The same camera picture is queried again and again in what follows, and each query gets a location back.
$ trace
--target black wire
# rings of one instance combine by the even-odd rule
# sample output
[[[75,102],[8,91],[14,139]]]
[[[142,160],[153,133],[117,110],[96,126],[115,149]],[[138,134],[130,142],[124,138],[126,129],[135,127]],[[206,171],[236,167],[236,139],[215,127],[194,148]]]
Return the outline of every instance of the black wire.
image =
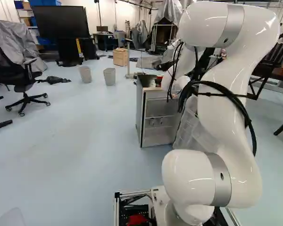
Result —
[[[242,115],[244,116],[246,125],[249,126],[250,129],[250,135],[251,135],[251,140],[252,140],[252,146],[253,146],[253,155],[256,156],[256,152],[257,152],[257,140],[256,140],[256,135],[255,135],[255,131],[254,128],[252,126],[251,123],[251,119],[244,107],[244,105],[242,104],[242,102],[240,101],[240,99],[238,97],[235,96],[235,94],[228,90],[226,87],[212,82],[212,81],[190,81],[184,88],[183,91],[180,95],[180,101],[179,101],[179,111],[182,111],[183,109],[183,105],[184,102],[186,100],[186,98],[190,97],[192,94],[198,95],[195,87],[193,87],[193,85],[195,84],[203,84],[203,85],[207,85],[210,86],[216,90],[218,90],[219,92],[221,92],[222,94],[225,94],[225,96],[230,99],[230,101],[240,110],[240,112],[242,113]]]
[[[172,99],[171,91],[172,91],[172,86],[173,86],[173,83],[174,83],[174,80],[175,80],[175,75],[176,75],[176,70],[177,70],[177,65],[178,65],[178,60],[179,60],[179,54],[180,54],[182,46],[183,46],[183,42],[178,44],[178,46],[176,47],[175,52],[173,54],[173,62],[175,62],[175,55],[176,55],[176,52],[179,48],[179,51],[178,51],[178,54],[177,54],[176,65],[175,64],[173,65],[173,74],[172,74],[172,78],[171,78],[171,81],[170,81],[170,85],[169,85],[169,89],[168,89],[167,97],[166,97],[167,102],[169,101],[169,97]]]
[[[218,57],[213,61],[213,63],[211,63],[211,65],[207,68],[206,72],[211,69],[211,66],[213,66],[213,64],[216,62],[216,60],[218,60]]]

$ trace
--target blue bin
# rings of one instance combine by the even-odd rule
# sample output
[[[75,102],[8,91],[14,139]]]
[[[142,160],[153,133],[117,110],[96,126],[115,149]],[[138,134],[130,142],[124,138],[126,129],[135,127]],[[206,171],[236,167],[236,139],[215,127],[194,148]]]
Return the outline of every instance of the blue bin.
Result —
[[[16,7],[17,9],[23,8],[22,1],[14,1],[14,3],[15,3],[15,7]]]
[[[56,0],[43,0],[44,6],[60,6],[61,2]]]
[[[35,17],[31,17],[30,20],[32,22],[32,26],[37,26],[37,21]]]
[[[29,0],[31,6],[60,6],[57,0]]]
[[[37,36],[37,39],[40,45],[46,46],[46,45],[52,44],[52,42],[49,39],[44,39],[44,38],[41,38],[40,36]]]

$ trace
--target white wall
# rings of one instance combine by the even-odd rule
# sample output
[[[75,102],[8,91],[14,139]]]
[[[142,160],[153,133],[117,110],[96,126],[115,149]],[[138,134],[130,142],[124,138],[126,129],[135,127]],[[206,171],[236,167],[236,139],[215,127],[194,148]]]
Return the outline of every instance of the white wall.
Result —
[[[0,0],[0,20],[19,22],[19,17],[13,0]]]
[[[84,6],[86,7],[88,26],[90,33],[96,32],[96,26],[100,25],[100,18],[97,9],[97,3],[93,0],[60,0],[63,6]],[[102,26],[108,26],[109,31],[113,31],[113,25],[116,23],[117,13],[117,29],[125,30],[125,20],[130,21],[130,26],[133,27],[139,22],[139,6],[135,6],[126,2],[114,0],[100,0],[100,14]],[[144,19],[147,24],[147,29],[150,24],[149,10],[146,12],[141,8],[140,19]],[[157,10],[152,11],[151,15],[151,25],[153,25],[154,18],[156,16]]]

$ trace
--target black bag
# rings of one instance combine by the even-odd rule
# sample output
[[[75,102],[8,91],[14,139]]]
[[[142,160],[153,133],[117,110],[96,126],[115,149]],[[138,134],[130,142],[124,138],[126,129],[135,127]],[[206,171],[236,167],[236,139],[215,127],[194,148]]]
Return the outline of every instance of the black bag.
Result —
[[[45,80],[37,80],[38,83],[40,82],[48,82],[50,85],[59,83],[59,82],[71,82],[69,79],[62,79],[56,76],[48,76]]]

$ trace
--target yellow object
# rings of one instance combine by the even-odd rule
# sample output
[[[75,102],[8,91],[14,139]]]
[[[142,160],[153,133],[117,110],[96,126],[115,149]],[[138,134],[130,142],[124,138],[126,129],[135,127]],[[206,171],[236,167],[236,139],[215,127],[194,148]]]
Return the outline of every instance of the yellow object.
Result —
[[[76,39],[76,45],[77,45],[77,50],[79,51],[79,54],[81,54],[82,51],[81,51],[81,46],[80,46],[80,41],[79,41],[79,39]]]
[[[127,66],[128,52],[125,48],[116,48],[113,50],[113,64]]]

